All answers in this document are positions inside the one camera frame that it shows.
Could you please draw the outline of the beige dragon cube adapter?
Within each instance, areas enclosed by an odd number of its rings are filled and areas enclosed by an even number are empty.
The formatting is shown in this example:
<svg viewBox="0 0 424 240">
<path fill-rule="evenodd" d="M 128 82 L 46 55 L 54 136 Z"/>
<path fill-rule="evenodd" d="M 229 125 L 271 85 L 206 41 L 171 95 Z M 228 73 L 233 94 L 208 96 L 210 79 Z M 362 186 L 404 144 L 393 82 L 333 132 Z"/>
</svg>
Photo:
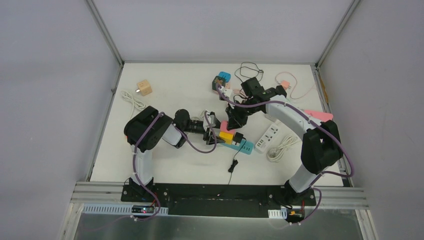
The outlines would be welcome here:
<svg viewBox="0 0 424 240">
<path fill-rule="evenodd" d="M 136 93 L 140 94 L 141 96 L 147 96 L 153 92 L 151 84 L 147 79 L 144 79 L 137 84 Z"/>
</svg>

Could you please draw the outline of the pink cube socket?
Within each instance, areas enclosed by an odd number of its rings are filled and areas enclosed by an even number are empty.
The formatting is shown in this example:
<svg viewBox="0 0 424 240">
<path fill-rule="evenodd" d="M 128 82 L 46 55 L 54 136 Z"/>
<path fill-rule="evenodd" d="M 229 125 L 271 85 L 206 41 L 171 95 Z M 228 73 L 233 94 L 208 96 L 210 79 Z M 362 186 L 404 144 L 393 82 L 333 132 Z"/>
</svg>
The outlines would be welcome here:
<svg viewBox="0 0 424 240">
<path fill-rule="evenodd" d="M 228 122 L 226 120 L 223 120 L 220 124 L 220 131 L 222 133 L 227 133 L 227 134 L 232 134 L 232 135 L 234 135 L 236 133 L 235 129 L 228 130 L 227 127 L 228 127 Z"/>
</svg>

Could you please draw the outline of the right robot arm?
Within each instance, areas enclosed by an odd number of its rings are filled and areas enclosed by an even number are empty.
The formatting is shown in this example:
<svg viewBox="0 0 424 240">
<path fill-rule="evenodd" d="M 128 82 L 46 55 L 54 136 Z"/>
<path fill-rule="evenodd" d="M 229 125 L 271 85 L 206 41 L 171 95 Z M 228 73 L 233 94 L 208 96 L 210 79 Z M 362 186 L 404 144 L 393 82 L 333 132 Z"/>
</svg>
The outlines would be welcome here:
<svg viewBox="0 0 424 240">
<path fill-rule="evenodd" d="M 241 87 L 247 99 L 238 102 L 225 95 L 225 87 L 216 86 L 221 100 L 228 103 L 225 112 L 229 130 L 242 128 L 249 116 L 263 112 L 285 124 L 301 139 L 301 165 L 285 182 L 283 191 L 284 200 L 296 205 L 303 200 L 319 175 L 345 156 L 338 126 L 332 120 L 319 121 L 289 103 L 281 85 L 264 89 L 253 77 L 244 81 Z"/>
</svg>

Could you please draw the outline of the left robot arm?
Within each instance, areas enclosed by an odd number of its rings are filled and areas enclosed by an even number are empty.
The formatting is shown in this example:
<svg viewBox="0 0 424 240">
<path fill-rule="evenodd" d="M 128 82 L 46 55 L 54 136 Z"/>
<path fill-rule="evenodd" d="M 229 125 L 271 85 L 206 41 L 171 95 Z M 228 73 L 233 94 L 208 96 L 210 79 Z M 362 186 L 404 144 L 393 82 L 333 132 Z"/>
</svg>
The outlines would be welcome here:
<svg viewBox="0 0 424 240">
<path fill-rule="evenodd" d="M 223 140 L 216 130 L 221 121 L 212 111 L 204 111 L 203 119 L 191 119 L 186 109 L 176 111 L 174 118 L 160 113 L 152 106 L 146 107 L 125 125 L 123 133 L 132 149 L 133 173 L 129 178 L 128 194 L 140 202 L 147 202 L 153 195 L 153 148 L 160 140 L 179 149 L 187 142 L 187 134 L 202 135 L 207 145 L 215 148 Z"/>
</svg>

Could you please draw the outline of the teal power strip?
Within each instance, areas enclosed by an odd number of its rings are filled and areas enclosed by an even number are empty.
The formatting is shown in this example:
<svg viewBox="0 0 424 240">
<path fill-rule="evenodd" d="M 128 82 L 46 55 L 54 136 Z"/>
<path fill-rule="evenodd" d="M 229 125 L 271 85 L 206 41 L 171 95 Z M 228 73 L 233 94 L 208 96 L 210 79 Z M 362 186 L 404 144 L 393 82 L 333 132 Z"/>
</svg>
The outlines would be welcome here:
<svg viewBox="0 0 424 240">
<path fill-rule="evenodd" d="M 240 153 L 251 155 L 254 149 L 254 144 L 246 139 L 242 139 L 241 143 L 233 142 L 232 144 L 220 143 L 220 145 L 225 146 L 227 148 L 233 149 L 235 151 L 239 151 Z"/>
</svg>

